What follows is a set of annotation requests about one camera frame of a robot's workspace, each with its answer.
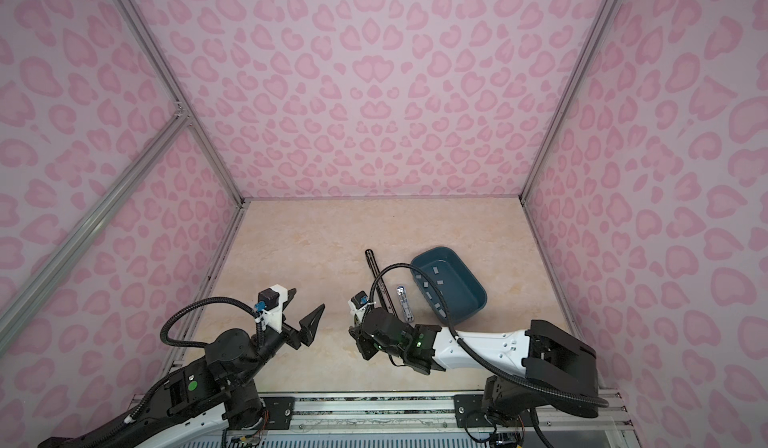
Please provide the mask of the black long stapler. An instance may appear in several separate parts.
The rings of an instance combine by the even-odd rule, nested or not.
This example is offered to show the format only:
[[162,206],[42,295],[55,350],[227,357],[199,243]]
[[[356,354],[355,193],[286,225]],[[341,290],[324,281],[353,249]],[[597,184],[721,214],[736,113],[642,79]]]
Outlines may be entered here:
[[392,301],[392,298],[389,294],[389,291],[386,287],[386,284],[383,280],[383,277],[381,275],[381,270],[379,268],[379,265],[377,263],[374,251],[372,249],[366,249],[365,252],[365,258],[366,262],[368,264],[368,267],[370,268],[374,281],[375,281],[375,292],[377,296],[379,297],[379,300],[381,301],[382,306],[391,314],[396,314],[396,310]]

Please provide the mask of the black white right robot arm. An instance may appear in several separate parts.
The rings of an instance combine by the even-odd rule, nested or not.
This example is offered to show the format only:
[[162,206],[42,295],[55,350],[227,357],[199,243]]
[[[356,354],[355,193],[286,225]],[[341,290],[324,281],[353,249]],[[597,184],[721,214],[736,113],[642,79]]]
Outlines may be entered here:
[[541,319],[525,330],[458,331],[450,326],[410,325],[381,307],[359,309],[349,328],[365,360],[378,353],[398,358],[417,373],[485,369],[491,396],[509,396],[497,409],[515,416],[542,405],[595,418],[609,402],[599,396],[596,352]]

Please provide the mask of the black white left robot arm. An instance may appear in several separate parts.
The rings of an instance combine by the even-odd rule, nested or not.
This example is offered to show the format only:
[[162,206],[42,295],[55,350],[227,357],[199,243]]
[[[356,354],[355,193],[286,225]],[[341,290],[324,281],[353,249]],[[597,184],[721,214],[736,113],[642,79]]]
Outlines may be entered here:
[[[173,314],[160,330],[163,344],[200,348],[203,355],[156,381],[131,409],[104,425],[75,437],[50,437],[44,447],[168,446],[173,435],[191,435],[197,428],[224,426],[231,430],[263,428],[267,409],[254,377],[278,351],[310,346],[325,307],[319,305],[297,327],[283,314],[296,291],[280,285],[259,292],[256,304],[214,296],[195,301]],[[212,342],[171,337],[173,326],[185,315],[208,305],[234,306],[255,323],[255,332],[230,328]]]

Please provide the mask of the light blue mini stapler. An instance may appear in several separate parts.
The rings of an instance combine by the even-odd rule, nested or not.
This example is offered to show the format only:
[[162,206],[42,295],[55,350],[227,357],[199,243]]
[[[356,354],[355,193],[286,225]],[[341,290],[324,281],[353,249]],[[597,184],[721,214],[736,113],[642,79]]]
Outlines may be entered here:
[[403,285],[399,285],[396,291],[405,320],[407,323],[412,323],[415,320],[415,316],[409,303],[407,290]]

